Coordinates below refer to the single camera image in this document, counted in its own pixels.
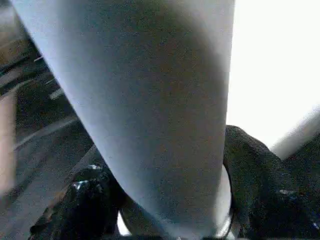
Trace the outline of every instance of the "black fabric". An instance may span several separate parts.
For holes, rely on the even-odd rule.
[[[31,227],[30,240],[86,240],[116,230],[119,207],[125,195],[109,169],[89,165],[57,196]]]

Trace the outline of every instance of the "white wall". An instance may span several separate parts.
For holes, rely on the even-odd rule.
[[[319,126],[319,9],[318,0],[235,4],[227,124],[283,158],[282,140],[301,145]]]

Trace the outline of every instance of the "metal pole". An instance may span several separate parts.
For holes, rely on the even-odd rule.
[[[218,228],[233,1],[203,2],[227,29],[170,1],[12,3],[126,193],[171,236]]]

